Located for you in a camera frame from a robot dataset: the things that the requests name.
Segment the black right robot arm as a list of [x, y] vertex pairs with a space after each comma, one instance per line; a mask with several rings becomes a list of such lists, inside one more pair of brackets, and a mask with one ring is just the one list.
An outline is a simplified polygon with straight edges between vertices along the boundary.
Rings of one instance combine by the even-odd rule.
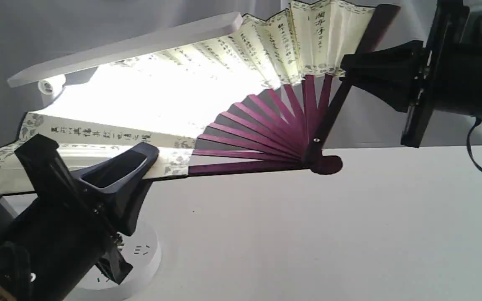
[[434, 111], [482, 119], [482, 10], [439, 0], [427, 42], [345, 55], [345, 80], [407, 114], [400, 143], [418, 148]]

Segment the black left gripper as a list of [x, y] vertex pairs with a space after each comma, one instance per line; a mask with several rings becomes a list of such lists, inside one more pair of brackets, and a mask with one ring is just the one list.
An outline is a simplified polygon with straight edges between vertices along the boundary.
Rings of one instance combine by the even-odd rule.
[[69, 171], [58, 143], [36, 135], [15, 154], [38, 198], [18, 218], [15, 242], [27, 247], [37, 276], [76, 284], [95, 265], [120, 284], [132, 265], [119, 252], [132, 236], [152, 181], [142, 180], [159, 157], [144, 142], [105, 162]]

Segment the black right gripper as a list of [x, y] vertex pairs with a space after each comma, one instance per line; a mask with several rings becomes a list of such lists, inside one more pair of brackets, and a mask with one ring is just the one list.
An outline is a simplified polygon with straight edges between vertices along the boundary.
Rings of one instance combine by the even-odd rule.
[[454, 42], [456, 27], [465, 13], [462, 0], [438, 0], [425, 47], [412, 40], [371, 53], [345, 55], [340, 80], [406, 113], [400, 144], [419, 148], [436, 108], [434, 90], [442, 61]]

